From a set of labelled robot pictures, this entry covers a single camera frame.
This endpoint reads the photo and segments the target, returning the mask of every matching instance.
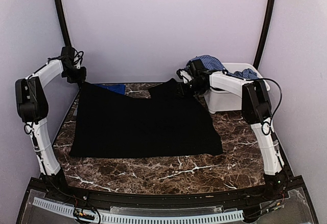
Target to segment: brown marble table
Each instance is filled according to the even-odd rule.
[[[126,95],[149,98],[157,84],[126,84]],[[205,105],[203,97],[199,101]],[[212,115],[224,153],[144,159],[74,158],[78,98],[68,112],[53,148],[70,186],[137,194],[191,194],[241,189],[264,184],[263,160],[250,126],[239,111]]]

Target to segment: wire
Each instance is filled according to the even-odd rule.
[[[187,82],[190,82],[189,79],[186,76],[183,76],[183,78],[185,78]]]
[[[279,158],[279,156],[277,156],[277,158],[278,158],[278,162],[279,162],[279,164],[280,164],[282,170],[284,171],[284,173],[285,173],[285,175],[286,175],[286,177],[287,177],[286,185],[284,186],[283,191],[281,191],[281,194],[278,195],[278,197],[277,197],[277,198],[279,198],[279,196],[282,196],[282,197],[283,197],[282,201],[279,202],[279,203],[282,203],[282,202],[284,202],[284,200],[285,200],[285,194],[284,194],[284,191],[287,189],[288,181],[289,181],[289,176],[287,175],[286,170],[285,170],[285,167],[283,167],[282,161],[281,161],[281,159]],[[252,213],[252,214],[250,214],[250,215],[248,215],[248,216],[245,216],[245,218],[247,218],[247,219],[258,219],[259,217],[261,217],[261,216],[263,216],[263,215],[265,215],[265,214],[268,214],[268,213],[269,213],[269,210],[271,210],[271,208],[274,208],[274,206],[271,206],[271,205],[272,205],[272,204],[276,205],[275,203],[276,203],[277,201],[279,201],[279,199],[276,199],[274,202],[272,202],[272,203],[266,205],[265,207],[262,207],[260,210],[254,212],[254,213]],[[256,217],[253,216],[253,215],[255,215],[255,214],[257,214],[257,213],[259,213],[259,212],[261,212],[261,211],[267,211],[267,212],[264,212],[264,213],[262,213],[262,214],[260,214],[259,216],[256,216]]]
[[[279,89],[279,94],[280,94],[280,96],[279,96],[279,102],[278,102],[278,104],[277,104],[277,106],[276,106],[274,112],[272,113],[272,115],[271,115],[271,117],[270,117],[270,122],[265,121],[265,122],[263,122],[263,124],[262,124],[262,126],[261,126],[261,131],[262,131],[262,133],[263,133],[264,135],[268,136],[268,135],[272,132],[272,129],[271,129],[272,119],[273,119],[273,117],[275,116],[276,111],[277,111],[278,108],[280,107],[281,102],[282,102],[282,99],[283,99],[283,92],[282,92],[282,88],[281,88],[281,86],[278,84],[278,82],[276,82],[275,80],[273,80],[273,79],[271,79],[271,78],[265,78],[265,77],[263,77],[263,78],[257,78],[257,79],[246,79],[246,78],[241,78],[241,77],[236,77],[236,76],[229,75],[229,73],[227,73],[227,76],[231,76],[231,77],[239,78],[239,79],[246,80],[246,81],[259,81],[259,80],[266,80],[266,81],[271,81],[271,82],[273,82],[273,83],[275,83],[275,84],[277,85],[277,87],[278,87],[278,89]],[[269,127],[267,133],[264,131],[264,125],[265,125],[265,124],[268,124],[268,127]]]
[[[95,214],[95,212],[97,213],[97,215],[98,215],[98,217],[99,217],[98,224],[100,224],[100,223],[101,223],[101,215],[100,215],[98,209],[97,209],[96,207],[94,207],[92,204],[90,204],[88,201],[83,200],[83,199],[81,199],[81,198],[79,198],[79,197],[76,197],[76,196],[74,196],[74,195],[69,195],[69,194],[67,194],[67,193],[64,193],[64,192],[61,191],[59,188],[57,188],[57,187],[55,186],[55,184],[53,184],[53,182],[50,180],[49,176],[47,175],[47,173],[46,173],[46,169],[45,169],[45,165],[44,165],[44,162],[41,161],[41,164],[42,164],[42,167],[43,167],[43,170],[44,170],[44,176],[48,177],[48,180],[49,180],[49,182],[51,183],[51,185],[52,185],[52,186],[53,186],[53,187],[54,187],[58,192],[60,192],[61,194],[65,195],[65,196],[67,196],[67,197],[70,197],[70,198],[74,198],[74,199],[76,200],[74,210],[76,210],[76,206],[77,206],[77,203],[78,203],[77,200],[80,200],[80,201],[86,203],[86,205],[89,205],[89,206],[91,207],[90,210],[91,210],[94,214]],[[92,223],[92,221],[91,221],[91,222],[86,222],[86,221],[82,221],[82,220],[80,220],[79,217],[76,217],[76,218],[77,218],[78,221],[80,221],[80,223],[83,223],[83,224],[85,224],[85,223]]]
[[[31,75],[26,79],[26,84],[27,84],[27,87],[29,88],[29,90],[30,90],[30,92],[31,92],[31,94],[32,94],[32,96],[33,96],[33,98],[34,98],[34,101],[35,101],[36,107],[38,107],[38,102],[37,102],[36,96],[35,96],[35,94],[34,94],[34,91],[33,91],[32,88],[31,88],[31,83],[30,83],[30,79],[33,77],[33,75],[34,75],[34,74],[31,74]],[[37,119],[38,119],[38,118],[35,118],[35,119],[32,121],[31,125],[28,124],[28,123],[25,123],[25,125],[24,125],[24,132],[25,132],[25,134],[30,135],[30,134],[33,132],[33,125],[34,125],[34,123],[37,121]]]
[[[78,62],[80,62],[80,64],[82,64],[83,62],[83,56],[84,56],[84,52],[83,51],[77,51],[76,49],[74,49],[74,51],[76,52],[75,56],[74,56],[74,60],[75,58],[78,57],[78,59],[76,61],[73,62],[74,65],[77,65]]]

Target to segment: black cloth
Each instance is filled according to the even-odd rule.
[[[147,158],[221,154],[220,136],[198,101],[163,98],[164,92],[171,95],[174,86],[174,82],[168,82],[150,90],[152,99],[137,99],[84,83],[70,156]]]

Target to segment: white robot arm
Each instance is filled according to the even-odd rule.
[[[30,76],[16,81],[17,111],[25,123],[25,132],[31,137],[34,151],[44,175],[56,175],[60,165],[54,155],[48,134],[47,115],[49,111],[43,89],[59,74],[70,83],[85,80],[86,69],[80,68],[82,56],[75,55],[75,49],[63,47],[61,56],[48,62]]]
[[[242,117],[252,128],[264,161],[265,195],[267,198],[273,198],[274,195],[279,194],[280,190],[285,187],[287,176],[283,170],[284,161],[272,125],[273,114],[264,81],[264,79],[271,79],[249,80],[232,76],[227,70],[209,71],[200,59],[189,63],[187,71],[179,69],[177,75],[183,80],[178,88],[180,96],[192,96],[194,93],[204,94],[210,92],[210,89],[217,89],[241,98]]]
[[[225,91],[228,91],[232,94],[235,94],[242,98],[243,86],[246,84],[254,83],[253,80],[248,81],[246,79],[240,79],[233,76],[227,76],[222,72],[215,72],[209,76],[210,86],[214,88],[219,88]],[[267,116],[266,118],[262,118],[261,123],[251,123],[247,121],[257,140],[259,143],[259,147],[261,150],[261,154],[264,160],[264,171],[266,175],[275,175],[282,170],[284,166],[283,159],[280,155],[278,149],[278,140],[273,140],[273,125],[271,123],[271,118]]]

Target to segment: white basket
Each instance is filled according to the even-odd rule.
[[[222,63],[225,68],[230,72],[243,71],[244,69],[251,69],[255,71],[259,78],[262,78],[261,74],[252,65],[246,63]],[[270,86],[265,81],[266,88],[269,91]],[[209,112],[214,114],[218,111],[230,111],[230,110],[241,110],[242,99],[228,91],[216,91],[210,88],[204,94],[205,101],[207,103]]]

